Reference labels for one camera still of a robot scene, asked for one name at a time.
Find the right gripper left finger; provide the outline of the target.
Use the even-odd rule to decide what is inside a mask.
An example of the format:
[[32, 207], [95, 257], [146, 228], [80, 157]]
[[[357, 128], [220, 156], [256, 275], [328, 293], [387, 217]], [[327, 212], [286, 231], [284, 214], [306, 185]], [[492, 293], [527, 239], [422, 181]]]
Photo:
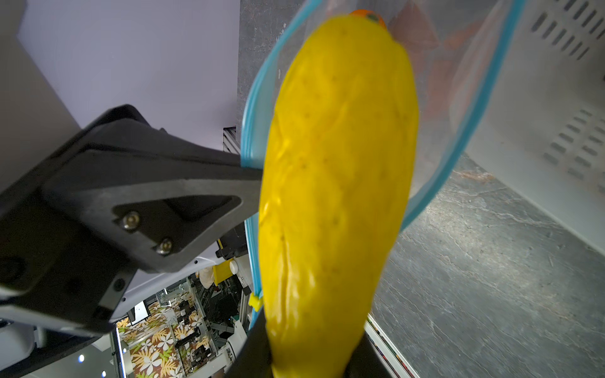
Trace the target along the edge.
[[105, 112], [1, 194], [1, 317], [105, 333], [138, 271], [173, 273], [258, 211], [262, 171]]

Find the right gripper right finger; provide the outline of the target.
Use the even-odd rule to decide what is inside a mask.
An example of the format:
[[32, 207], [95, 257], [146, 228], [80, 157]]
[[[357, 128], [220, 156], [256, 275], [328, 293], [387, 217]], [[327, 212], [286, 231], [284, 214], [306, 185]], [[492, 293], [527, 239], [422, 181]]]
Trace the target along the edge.
[[313, 346], [296, 346], [289, 356], [277, 353], [266, 329], [263, 312], [258, 315], [247, 341], [228, 368], [227, 377], [391, 377], [370, 343], [368, 335], [356, 347], [343, 350], [331, 340]]

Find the white plastic basket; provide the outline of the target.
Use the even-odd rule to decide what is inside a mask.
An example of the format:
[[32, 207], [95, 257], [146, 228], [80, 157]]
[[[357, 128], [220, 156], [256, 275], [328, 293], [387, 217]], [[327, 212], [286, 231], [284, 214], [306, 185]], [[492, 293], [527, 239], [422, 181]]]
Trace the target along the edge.
[[527, 1], [467, 154], [604, 249], [604, 4]]

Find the clear zip top bag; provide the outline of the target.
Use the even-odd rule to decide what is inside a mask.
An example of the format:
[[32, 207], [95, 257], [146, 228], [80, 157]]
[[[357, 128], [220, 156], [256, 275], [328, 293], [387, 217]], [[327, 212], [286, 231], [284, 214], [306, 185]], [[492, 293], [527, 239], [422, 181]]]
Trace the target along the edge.
[[[522, 8], [520, 1], [407, 1], [392, 7], [394, 22], [403, 26], [403, 31], [386, 30], [408, 55], [419, 107], [411, 190], [399, 234], [436, 195], [471, 139]], [[356, 9], [382, 11], [386, 4], [303, 4], [251, 87], [242, 125], [243, 167], [260, 169], [263, 178], [270, 126], [291, 64], [317, 28]], [[245, 222], [254, 285], [252, 324], [264, 308], [258, 253], [261, 193], [262, 181], [258, 211]]]

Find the orange fruit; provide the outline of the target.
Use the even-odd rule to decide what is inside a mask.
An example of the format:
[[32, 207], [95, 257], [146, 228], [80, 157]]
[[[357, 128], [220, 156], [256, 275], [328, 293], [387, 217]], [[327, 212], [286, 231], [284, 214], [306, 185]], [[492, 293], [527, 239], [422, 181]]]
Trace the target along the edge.
[[351, 15], [371, 20], [381, 25], [382, 28], [387, 28], [384, 19], [374, 11], [368, 9], [356, 9], [355, 11], [351, 12]]

